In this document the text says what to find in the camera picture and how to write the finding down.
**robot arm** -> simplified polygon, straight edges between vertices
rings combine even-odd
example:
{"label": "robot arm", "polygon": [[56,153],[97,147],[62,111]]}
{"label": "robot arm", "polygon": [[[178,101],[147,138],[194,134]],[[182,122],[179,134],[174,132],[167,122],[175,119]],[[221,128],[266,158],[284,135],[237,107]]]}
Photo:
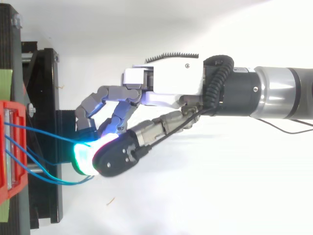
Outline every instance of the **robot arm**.
{"label": "robot arm", "polygon": [[[93,157],[103,176],[115,176],[136,165],[167,136],[189,129],[200,115],[313,119],[313,70],[234,68],[228,56],[204,62],[196,54],[169,53],[126,69],[122,86],[101,87],[76,110],[77,130],[85,140],[121,134]],[[96,130],[91,119],[106,100],[120,101],[112,118]],[[127,130],[139,104],[178,109]]]}

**black cylindrical joint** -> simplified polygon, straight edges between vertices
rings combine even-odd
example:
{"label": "black cylindrical joint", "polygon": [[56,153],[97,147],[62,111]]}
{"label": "black cylindrical joint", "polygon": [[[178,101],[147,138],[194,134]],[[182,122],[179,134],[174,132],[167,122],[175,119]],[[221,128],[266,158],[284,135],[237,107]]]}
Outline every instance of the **black cylindrical joint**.
{"label": "black cylindrical joint", "polygon": [[[205,78],[210,79],[217,67],[204,66]],[[258,106],[261,83],[257,73],[246,68],[234,68],[220,92],[217,109],[206,113],[215,116],[249,116]]]}

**white wall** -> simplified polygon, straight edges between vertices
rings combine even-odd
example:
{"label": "white wall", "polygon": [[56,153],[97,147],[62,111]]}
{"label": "white wall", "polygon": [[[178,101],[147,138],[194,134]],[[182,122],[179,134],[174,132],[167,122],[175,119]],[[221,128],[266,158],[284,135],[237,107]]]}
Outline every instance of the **white wall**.
{"label": "white wall", "polygon": [[[237,66],[313,67],[309,0],[9,2],[24,15],[23,39],[61,55],[62,109],[165,51],[228,54]],[[97,114],[97,123],[113,108]],[[166,112],[140,107],[130,126]],[[62,222],[41,220],[33,234],[312,234],[311,136],[289,136],[251,118],[202,117],[129,172],[64,187]],[[63,175],[79,179],[69,164]]]}

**led light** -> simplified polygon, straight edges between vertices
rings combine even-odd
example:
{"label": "led light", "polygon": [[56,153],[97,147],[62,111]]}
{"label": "led light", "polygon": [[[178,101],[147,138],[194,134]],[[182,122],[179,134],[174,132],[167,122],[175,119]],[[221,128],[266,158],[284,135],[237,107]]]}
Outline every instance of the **led light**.
{"label": "led light", "polygon": [[111,142],[116,139],[118,134],[107,134],[100,139],[92,142],[87,142],[86,144],[90,145],[90,147],[77,143],[74,146],[74,154],[75,154],[75,163],[79,170],[85,175],[97,175],[98,171],[92,165],[92,159],[94,154],[105,144]]}

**metal rod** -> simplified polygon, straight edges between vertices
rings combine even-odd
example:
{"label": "metal rod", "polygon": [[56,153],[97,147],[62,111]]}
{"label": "metal rod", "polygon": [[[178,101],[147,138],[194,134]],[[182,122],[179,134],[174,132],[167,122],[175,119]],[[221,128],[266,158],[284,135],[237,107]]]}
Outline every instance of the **metal rod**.
{"label": "metal rod", "polygon": [[41,170],[36,164],[29,163],[27,164],[27,167],[34,173],[42,173],[43,170]]}

